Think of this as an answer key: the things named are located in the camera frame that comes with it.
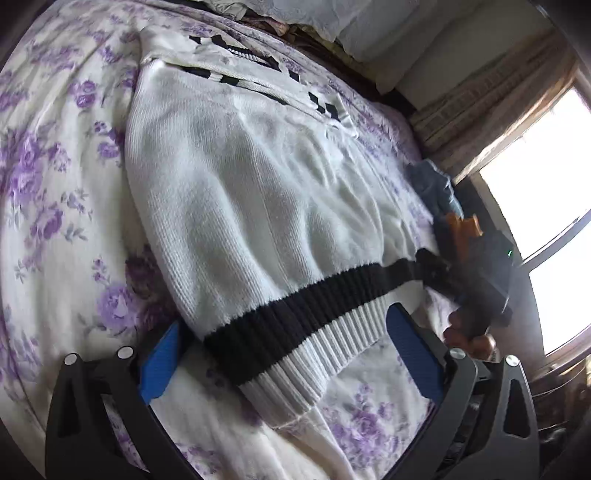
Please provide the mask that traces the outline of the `person right hand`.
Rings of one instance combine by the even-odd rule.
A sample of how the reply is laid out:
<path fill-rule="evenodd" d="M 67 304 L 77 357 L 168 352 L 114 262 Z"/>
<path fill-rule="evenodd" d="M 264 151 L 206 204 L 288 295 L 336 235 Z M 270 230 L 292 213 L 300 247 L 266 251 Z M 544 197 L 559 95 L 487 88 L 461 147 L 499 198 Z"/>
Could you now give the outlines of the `person right hand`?
<path fill-rule="evenodd" d="M 463 323 L 469 316 L 462 310 L 456 310 L 449 316 L 449 326 L 444 331 L 444 343 L 449 348 L 464 350 L 471 357 L 488 361 L 496 352 L 496 340 L 491 334 L 485 334 L 472 339 L 464 335 Z"/>

